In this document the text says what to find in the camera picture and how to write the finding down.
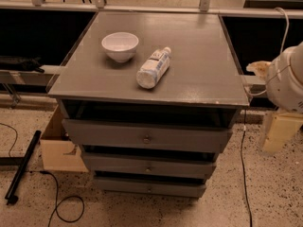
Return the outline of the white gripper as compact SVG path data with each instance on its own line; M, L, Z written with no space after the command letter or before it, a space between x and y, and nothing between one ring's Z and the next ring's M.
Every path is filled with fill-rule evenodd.
M303 126L303 46L285 49L272 62L249 63L246 70L266 80L268 98L283 109L263 117L260 150L273 155Z

